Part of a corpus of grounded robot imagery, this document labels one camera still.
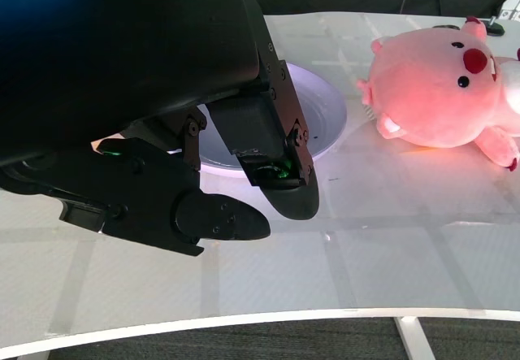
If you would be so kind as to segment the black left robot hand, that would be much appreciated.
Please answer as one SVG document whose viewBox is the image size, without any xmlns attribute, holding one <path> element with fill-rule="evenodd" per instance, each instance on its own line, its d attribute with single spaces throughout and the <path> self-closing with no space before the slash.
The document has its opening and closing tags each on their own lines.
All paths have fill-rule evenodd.
<svg viewBox="0 0 520 360">
<path fill-rule="evenodd" d="M 316 215 L 306 120 L 255 0 L 1 0 L 2 189 L 180 254 L 268 237 L 259 210 L 202 192 L 208 124 L 283 217 Z"/>
</svg>

